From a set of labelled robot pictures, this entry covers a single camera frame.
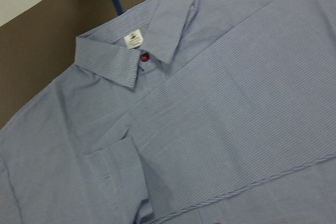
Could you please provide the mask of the light blue striped shirt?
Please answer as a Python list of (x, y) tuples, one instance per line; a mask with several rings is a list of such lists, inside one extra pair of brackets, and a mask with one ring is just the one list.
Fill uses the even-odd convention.
[(1, 130), (1, 223), (335, 223), (335, 0), (146, 0)]

